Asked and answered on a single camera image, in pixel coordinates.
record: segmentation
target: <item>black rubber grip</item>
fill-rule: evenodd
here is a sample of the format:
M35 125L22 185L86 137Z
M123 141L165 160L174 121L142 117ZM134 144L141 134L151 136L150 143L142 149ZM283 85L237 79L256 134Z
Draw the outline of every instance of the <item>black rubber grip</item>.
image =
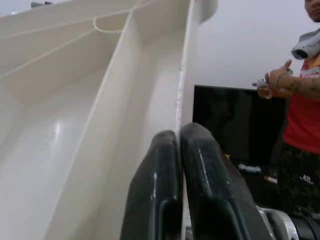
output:
M174 132L164 131L152 140L131 182L120 239L177 239L181 234L182 209L177 140Z
M203 126L180 132L195 240L271 240L241 174Z

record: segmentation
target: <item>white wall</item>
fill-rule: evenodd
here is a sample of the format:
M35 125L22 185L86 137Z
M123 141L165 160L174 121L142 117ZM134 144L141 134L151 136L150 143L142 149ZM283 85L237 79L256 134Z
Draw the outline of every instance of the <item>white wall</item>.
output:
M0 16L30 9L31 2L45 3L45 1L57 4L68 0L0 0Z
M197 84L250 88L266 72L293 59L299 37L320 27L303 0L219 0L199 29ZM299 75L302 61L292 69Z

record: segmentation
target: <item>red shirt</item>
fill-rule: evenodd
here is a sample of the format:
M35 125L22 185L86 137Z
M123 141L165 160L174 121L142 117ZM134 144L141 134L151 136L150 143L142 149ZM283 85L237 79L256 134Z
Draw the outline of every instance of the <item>red shirt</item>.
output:
M304 61L300 77L320 77L320 55ZM296 148L320 155L320 101L294 94L283 140Z

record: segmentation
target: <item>camouflage pants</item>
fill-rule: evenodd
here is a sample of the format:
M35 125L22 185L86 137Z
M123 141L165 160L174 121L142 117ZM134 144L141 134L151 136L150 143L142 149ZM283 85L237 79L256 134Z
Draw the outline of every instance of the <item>camouflage pants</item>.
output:
M320 155L284 143L278 184L283 210L303 207L320 213Z

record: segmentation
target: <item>tattooed arm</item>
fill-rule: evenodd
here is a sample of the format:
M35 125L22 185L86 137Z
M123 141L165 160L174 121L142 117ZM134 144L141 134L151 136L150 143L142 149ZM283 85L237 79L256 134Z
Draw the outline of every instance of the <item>tattooed arm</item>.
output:
M320 77L283 75L278 81L278 87L320 101Z

